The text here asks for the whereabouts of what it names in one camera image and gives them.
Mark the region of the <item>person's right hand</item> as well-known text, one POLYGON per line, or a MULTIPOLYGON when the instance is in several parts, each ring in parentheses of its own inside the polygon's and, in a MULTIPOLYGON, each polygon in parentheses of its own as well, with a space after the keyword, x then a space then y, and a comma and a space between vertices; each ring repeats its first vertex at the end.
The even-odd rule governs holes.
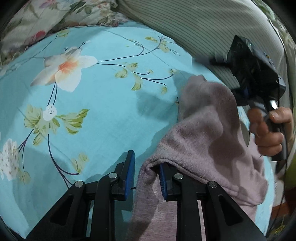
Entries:
POLYGON ((250 109, 247 116, 250 121, 250 132, 255 135, 255 144, 260 154, 270 157, 278 154, 283 149, 284 140, 287 141, 287 153, 290 153, 295 140, 293 114, 290 108, 280 107, 269 113, 272 122, 284 124, 284 134, 271 132, 258 108, 250 109))

